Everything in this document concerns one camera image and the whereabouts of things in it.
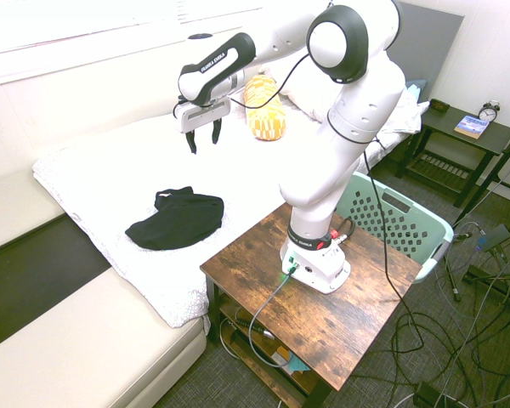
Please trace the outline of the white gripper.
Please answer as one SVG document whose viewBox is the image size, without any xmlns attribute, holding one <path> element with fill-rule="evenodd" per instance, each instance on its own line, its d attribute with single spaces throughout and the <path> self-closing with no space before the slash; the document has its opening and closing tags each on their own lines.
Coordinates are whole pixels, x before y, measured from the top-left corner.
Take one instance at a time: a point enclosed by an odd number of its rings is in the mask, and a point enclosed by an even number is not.
<svg viewBox="0 0 510 408">
<path fill-rule="evenodd" d="M 192 154 L 197 152 L 194 130 L 212 122 L 212 143 L 215 145 L 221 132 L 222 118 L 230 113 L 230 109 L 228 98 L 218 99 L 208 106 L 198 106 L 185 101 L 174 108 L 175 128 L 180 133 L 185 133 Z"/>
</svg>

